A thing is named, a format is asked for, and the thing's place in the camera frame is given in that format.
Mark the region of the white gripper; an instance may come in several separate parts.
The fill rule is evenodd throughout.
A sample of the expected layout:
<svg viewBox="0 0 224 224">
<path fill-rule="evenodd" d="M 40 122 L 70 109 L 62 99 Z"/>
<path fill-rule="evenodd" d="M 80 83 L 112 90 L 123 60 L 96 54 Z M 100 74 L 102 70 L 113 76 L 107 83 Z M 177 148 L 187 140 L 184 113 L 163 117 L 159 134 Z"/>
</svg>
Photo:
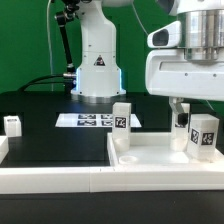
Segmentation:
<svg viewBox="0 0 224 224">
<path fill-rule="evenodd" d="M 151 95 L 170 97 L 175 124 L 185 127 L 182 98 L 224 101 L 224 50 L 215 61 L 196 62 L 185 60 L 182 49 L 153 50 L 146 59 L 145 84 Z"/>
</svg>

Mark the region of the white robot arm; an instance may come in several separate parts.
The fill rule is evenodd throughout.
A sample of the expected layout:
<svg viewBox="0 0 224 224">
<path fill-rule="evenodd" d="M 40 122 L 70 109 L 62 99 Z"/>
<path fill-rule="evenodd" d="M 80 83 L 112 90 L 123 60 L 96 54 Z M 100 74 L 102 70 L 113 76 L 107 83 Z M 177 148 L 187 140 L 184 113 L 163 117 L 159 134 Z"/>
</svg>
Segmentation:
<svg viewBox="0 0 224 224">
<path fill-rule="evenodd" d="M 116 64 L 116 28 L 104 7 L 134 0 L 81 0 L 82 63 L 72 93 L 90 102 L 122 95 Z M 176 114 L 185 98 L 224 101 L 224 0 L 156 0 L 177 18 L 147 37 L 145 84 L 152 95 L 167 96 Z"/>
</svg>

